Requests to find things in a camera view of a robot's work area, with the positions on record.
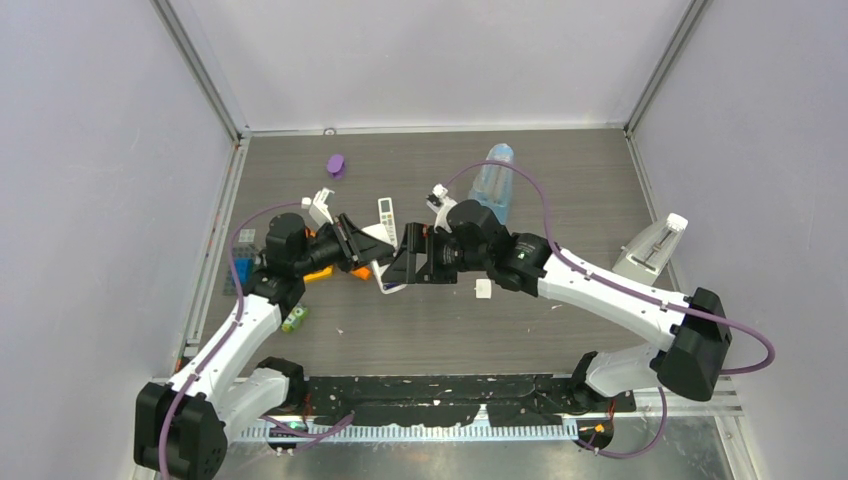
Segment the white remote control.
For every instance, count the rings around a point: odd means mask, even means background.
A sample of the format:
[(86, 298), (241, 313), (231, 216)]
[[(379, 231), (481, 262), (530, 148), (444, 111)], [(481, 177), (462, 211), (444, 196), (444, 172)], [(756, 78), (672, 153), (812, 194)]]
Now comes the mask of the white remote control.
[(397, 247), (399, 242), (394, 218), (393, 201), (390, 197), (382, 197), (378, 199), (377, 203), (380, 223), (384, 226), (391, 244)]

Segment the small white battery cover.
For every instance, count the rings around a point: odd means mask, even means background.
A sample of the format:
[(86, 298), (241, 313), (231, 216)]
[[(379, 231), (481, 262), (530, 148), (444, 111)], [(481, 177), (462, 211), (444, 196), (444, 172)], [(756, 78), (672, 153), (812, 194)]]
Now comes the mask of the small white battery cover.
[(491, 299), (492, 291), (493, 285), (491, 280), (477, 279), (475, 281), (474, 292), (477, 299)]

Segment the small white remote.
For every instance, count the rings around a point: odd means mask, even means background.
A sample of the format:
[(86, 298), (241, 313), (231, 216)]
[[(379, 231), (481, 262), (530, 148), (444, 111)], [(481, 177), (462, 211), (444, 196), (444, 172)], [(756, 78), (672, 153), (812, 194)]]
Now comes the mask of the small white remote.
[[(385, 243), (389, 243), (392, 246), (395, 246), (393, 241), (390, 239), (389, 233), (386, 230), (385, 226), (382, 224), (372, 224), (364, 228), (364, 232), (378, 240), (381, 240)], [(382, 275), (390, 266), (392, 260), (388, 257), (381, 258), (379, 260), (372, 261), (370, 263), (370, 270), (374, 275), (374, 278), (378, 285), (378, 290), (384, 295), (390, 295), (393, 293), (397, 293), (402, 291), (407, 287), (406, 284), (401, 284), (397, 282), (384, 282), (382, 279)]]

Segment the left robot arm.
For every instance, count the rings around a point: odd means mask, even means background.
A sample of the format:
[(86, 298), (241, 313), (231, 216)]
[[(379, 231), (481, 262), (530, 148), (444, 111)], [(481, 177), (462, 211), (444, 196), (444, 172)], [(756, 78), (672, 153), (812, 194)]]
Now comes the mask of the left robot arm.
[(302, 366), (268, 357), (244, 382), (239, 374), (297, 306), (305, 276), (329, 266), (349, 272), (394, 252), (381, 224), (358, 227), (339, 214), (310, 231), (297, 213), (274, 217), (262, 265), (240, 287), (227, 321), (168, 381), (139, 392), (135, 463), (170, 479), (212, 479), (230, 444), (263, 414), (298, 412), (307, 398)]

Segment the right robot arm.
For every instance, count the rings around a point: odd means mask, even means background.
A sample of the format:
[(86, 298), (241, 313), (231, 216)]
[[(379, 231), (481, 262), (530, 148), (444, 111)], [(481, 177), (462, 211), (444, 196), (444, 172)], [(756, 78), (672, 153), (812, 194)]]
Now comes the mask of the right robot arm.
[(643, 339), (637, 347), (581, 358), (570, 392), (584, 410), (651, 387), (693, 401), (713, 396), (732, 335), (728, 327), (705, 319), (723, 311), (709, 290), (686, 296), (596, 269), (545, 237), (509, 232), (476, 200), (444, 206), (434, 225), (407, 224), (381, 278), (394, 284), (454, 284), (462, 272), (483, 272), (505, 290), (575, 305)]

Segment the yellow tape measure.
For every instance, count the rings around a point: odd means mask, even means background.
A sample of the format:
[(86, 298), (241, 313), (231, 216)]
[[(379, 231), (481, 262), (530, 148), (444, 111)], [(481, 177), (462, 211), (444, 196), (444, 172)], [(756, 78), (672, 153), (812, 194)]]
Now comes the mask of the yellow tape measure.
[(332, 265), (327, 266), (319, 271), (316, 271), (311, 274), (307, 274), (303, 277), (303, 280), (306, 284), (314, 283), (322, 280), (326, 280), (332, 277), (334, 273), (334, 267)]

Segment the purple cap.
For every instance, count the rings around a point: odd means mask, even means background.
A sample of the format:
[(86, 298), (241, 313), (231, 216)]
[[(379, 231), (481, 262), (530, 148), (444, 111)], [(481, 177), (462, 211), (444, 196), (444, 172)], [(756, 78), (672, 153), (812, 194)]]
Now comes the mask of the purple cap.
[(333, 154), (326, 163), (326, 171), (335, 180), (341, 179), (346, 171), (346, 158), (342, 154)]

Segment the green owl toy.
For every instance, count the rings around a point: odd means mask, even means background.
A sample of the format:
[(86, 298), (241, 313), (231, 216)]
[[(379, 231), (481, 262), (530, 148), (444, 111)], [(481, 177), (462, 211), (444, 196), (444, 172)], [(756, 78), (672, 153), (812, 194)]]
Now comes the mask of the green owl toy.
[(298, 303), (292, 308), (287, 317), (282, 321), (281, 330), (284, 333), (292, 333), (301, 326), (304, 319), (308, 315), (309, 308), (303, 305), (302, 303)]

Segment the blue lego brick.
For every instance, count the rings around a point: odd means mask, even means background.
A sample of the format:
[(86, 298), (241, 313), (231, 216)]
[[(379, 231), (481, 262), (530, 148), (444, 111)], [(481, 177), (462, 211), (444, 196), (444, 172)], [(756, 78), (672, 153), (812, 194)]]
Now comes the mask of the blue lego brick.
[(254, 259), (253, 258), (238, 258), (234, 260), (234, 266), (236, 271), (236, 279), (240, 286), (244, 286), (247, 284), (250, 275), (254, 270)]

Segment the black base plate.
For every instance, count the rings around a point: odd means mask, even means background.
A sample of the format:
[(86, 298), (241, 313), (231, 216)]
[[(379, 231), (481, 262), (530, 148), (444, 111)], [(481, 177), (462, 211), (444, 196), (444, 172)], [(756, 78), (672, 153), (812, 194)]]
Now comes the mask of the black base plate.
[(362, 427), (466, 426), (482, 412), (495, 427), (552, 426), (564, 415), (636, 410), (630, 392), (607, 399), (552, 374), (313, 376), (300, 395), (321, 425), (352, 414)]

